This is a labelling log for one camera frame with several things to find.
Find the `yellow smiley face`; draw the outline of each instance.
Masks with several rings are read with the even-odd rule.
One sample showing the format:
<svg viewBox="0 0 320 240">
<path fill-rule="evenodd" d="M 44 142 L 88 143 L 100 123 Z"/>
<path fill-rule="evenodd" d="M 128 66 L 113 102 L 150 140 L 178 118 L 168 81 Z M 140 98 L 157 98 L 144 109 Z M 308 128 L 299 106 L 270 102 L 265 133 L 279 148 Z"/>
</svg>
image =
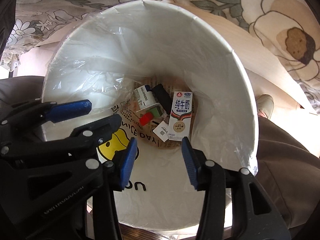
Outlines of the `yellow smiley face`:
<svg viewBox="0 0 320 240">
<path fill-rule="evenodd" d="M 116 152 L 125 150 L 129 144 L 129 138 L 125 131 L 119 128 L 116 132 L 112 134 L 111 140 L 104 144 L 99 145 L 98 150 L 100 154 L 107 160 L 111 161 Z"/>
</svg>

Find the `blue rubber tip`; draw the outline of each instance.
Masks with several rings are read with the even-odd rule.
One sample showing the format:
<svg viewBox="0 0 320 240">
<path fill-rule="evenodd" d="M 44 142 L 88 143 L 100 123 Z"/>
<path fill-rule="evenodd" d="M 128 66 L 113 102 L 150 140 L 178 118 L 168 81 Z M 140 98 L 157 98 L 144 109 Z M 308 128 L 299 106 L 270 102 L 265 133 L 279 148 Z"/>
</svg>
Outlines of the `blue rubber tip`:
<svg viewBox="0 0 320 240">
<path fill-rule="evenodd" d="M 76 118 L 89 114 L 92 104 L 89 100 L 81 100 L 61 105 L 53 106 L 45 115 L 47 121 L 53 123 L 62 122 L 68 119 Z"/>
<path fill-rule="evenodd" d="M 186 138 L 182 139 L 181 151 L 182 151 L 184 163 L 187 168 L 190 183 L 195 188 L 195 190 L 198 190 L 199 183 L 198 183 L 197 168 L 192 159 L 193 149 L 190 145 L 189 140 Z"/>
<path fill-rule="evenodd" d="M 133 163 L 137 155 L 137 139 L 132 137 L 127 146 L 127 156 L 120 169 L 120 187 L 124 190 L 128 185 Z"/>
</svg>

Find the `shoe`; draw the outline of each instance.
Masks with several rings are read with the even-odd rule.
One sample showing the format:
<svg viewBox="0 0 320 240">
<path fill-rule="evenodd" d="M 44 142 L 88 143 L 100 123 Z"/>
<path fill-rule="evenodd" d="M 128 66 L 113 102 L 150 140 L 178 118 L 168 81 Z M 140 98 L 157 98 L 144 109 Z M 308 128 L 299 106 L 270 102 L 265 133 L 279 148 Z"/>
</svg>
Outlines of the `shoe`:
<svg viewBox="0 0 320 240">
<path fill-rule="evenodd" d="M 270 119 L 275 104 L 271 95 L 261 95 L 256 99 L 258 116 Z"/>
</svg>

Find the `beige fabric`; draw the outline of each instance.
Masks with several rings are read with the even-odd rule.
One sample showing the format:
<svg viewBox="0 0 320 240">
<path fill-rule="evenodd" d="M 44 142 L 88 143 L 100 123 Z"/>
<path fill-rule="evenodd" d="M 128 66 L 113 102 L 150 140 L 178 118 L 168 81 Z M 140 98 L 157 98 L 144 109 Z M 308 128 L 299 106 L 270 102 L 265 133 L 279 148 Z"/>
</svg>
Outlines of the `beige fabric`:
<svg viewBox="0 0 320 240">
<path fill-rule="evenodd" d="M 303 225 L 320 199 L 320 160 L 268 119 L 259 129 L 256 178 L 288 228 Z"/>
</svg>

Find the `floral fabric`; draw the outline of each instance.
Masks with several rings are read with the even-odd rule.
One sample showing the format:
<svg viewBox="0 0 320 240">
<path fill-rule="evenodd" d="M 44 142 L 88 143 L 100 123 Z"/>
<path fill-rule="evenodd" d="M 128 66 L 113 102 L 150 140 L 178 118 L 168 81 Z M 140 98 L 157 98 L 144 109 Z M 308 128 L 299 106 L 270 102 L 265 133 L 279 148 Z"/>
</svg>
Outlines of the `floral fabric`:
<svg viewBox="0 0 320 240">
<path fill-rule="evenodd" d="M 128 1 L 133 0 L 17 0 L 16 23 L 1 65 L 16 67 L 17 55 L 63 26 Z M 320 26 L 304 0 L 179 1 L 225 17 L 248 31 L 278 57 L 320 113 Z"/>
</svg>

